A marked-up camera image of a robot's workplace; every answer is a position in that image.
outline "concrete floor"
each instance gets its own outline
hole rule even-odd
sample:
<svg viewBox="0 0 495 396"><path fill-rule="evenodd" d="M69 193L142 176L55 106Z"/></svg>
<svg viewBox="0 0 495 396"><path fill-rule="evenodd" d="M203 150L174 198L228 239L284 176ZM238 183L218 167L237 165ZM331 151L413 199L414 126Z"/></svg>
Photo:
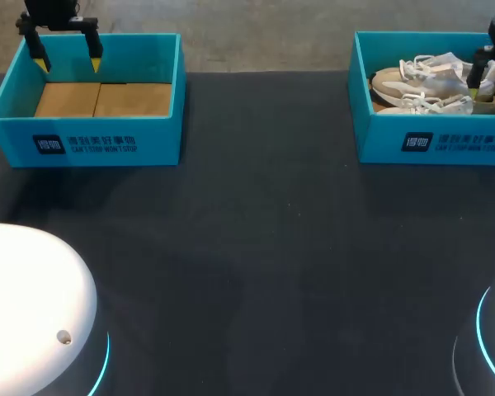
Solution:
<svg viewBox="0 0 495 396"><path fill-rule="evenodd" d="M82 0L102 32L175 31L189 71L348 67L356 30L486 31L495 0ZM0 0L0 72L22 0Z"/></svg>

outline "glowing blue ring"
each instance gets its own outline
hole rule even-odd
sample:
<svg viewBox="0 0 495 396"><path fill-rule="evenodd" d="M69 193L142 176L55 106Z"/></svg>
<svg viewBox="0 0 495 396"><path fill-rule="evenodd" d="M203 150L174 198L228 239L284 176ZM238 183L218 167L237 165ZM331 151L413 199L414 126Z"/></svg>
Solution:
<svg viewBox="0 0 495 396"><path fill-rule="evenodd" d="M482 334L480 333L480 311L482 310L482 303L484 301L484 298L486 297L486 294L489 292L489 287L482 296L482 299L480 300L480 303L478 303L478 309L477 309L477 338L478 338L478 344L480 345L480 349L482 350L482 354L484 355L484 358L486 359L486 362L489 365L489 368L492 369L493 373L495 374L495 365L493 364L492 360L489 358L488 352L486 351L486 348L484 346L484 343L482 341Z"/></svg>
<svg viewBox="0 0 495 396"><path fill-rule="evenodd" d="M108 356L110 355L110 335L107 333L106 334L106 357L105 357L105 363L102 365L102 370L101 373L99 374L99 378L97 378L96 383L93 385L92 390L87 396L92 396L97 388L99 388L99 384L101 383L102 377L105 374L106 367L108 366Z"/></svg>

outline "dark gray tabletop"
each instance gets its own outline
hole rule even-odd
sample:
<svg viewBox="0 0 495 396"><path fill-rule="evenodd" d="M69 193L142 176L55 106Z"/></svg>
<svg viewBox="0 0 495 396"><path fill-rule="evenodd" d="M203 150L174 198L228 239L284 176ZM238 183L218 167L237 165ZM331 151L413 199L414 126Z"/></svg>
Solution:
<svg viewBox="0 0 495 396"><path fill-rule="evenodd" d="M360 165L344 72L187 77L178 167L0 151L0 222L92 271L114 395L453 394L495 276L495 168Z"/></svg>

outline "blue box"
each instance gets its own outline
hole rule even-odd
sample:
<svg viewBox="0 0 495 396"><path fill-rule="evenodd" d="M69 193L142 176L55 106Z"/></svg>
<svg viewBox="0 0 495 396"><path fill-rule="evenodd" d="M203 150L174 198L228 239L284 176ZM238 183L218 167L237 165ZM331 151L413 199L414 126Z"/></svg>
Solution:
<svg viewBox="0 0 495 396"><path fill-rule="evenodd" d="M368 85L373 73L400 59L453 52L471 62L477 48L490 44L479 33L357 32L348 92L360 161L495 165L495 115L375 114ZM413 150L414 141L421 144Z"/></svg>
<svg viewBox="0 0 495 396"><path fill-rule="evenodd" d="M104 53L98 73L83 35L40 37L52 65L48 74L21 42L0 87L0 147L12 167L178 164L186 90L181 37L100 37ZM171 83L169 115L33 118L45 83ZM86 144L92 137L101 145Z"/></svg>

